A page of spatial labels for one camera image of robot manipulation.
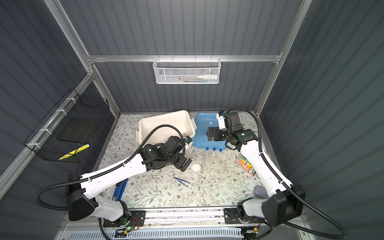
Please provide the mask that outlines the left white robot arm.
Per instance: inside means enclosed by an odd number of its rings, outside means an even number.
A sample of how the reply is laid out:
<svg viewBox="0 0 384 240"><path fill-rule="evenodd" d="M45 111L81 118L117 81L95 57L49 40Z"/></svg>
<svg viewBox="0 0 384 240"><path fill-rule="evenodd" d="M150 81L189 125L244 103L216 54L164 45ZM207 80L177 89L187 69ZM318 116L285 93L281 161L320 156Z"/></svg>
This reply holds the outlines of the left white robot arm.
<svg viewBox="0 0 384 240"><path fill-rule="evenodd" d="M100 196L100 193L130 177L149 170L159 170L173 165L184 172L191 164L185 156L186 149L192 144L192 138L184 140L171 136L165 143L147 144L141 148L128 163L120 161L104 168L106 175L96 177L99 171L80 176L85 182L69 186L66 189L67 208L70 221L78 221L88 216L98 217L115 225L124 225L132 217L124 201L113 201Z"/></svg>

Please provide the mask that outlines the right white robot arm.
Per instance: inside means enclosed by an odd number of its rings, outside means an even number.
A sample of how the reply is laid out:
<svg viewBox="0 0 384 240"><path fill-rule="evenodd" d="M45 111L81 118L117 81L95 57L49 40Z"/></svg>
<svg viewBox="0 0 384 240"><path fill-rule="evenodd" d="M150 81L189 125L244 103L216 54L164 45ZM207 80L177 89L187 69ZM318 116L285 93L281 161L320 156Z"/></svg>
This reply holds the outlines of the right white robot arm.
<svg viewBox="0 0 384 240"><path fill-rule="evenodd" d="M244 129L236 112L219 111L216 114L218 127L207 130L209 141L224 141L226 147L240 152L252 165L266 190L264 201L245 200L240 204L240 213L248 217L267 220L273 227L285 224L301 216L303 203L295 195L305 196L301 186L294 186L274 165L263 151L260 134Z"/></svg>

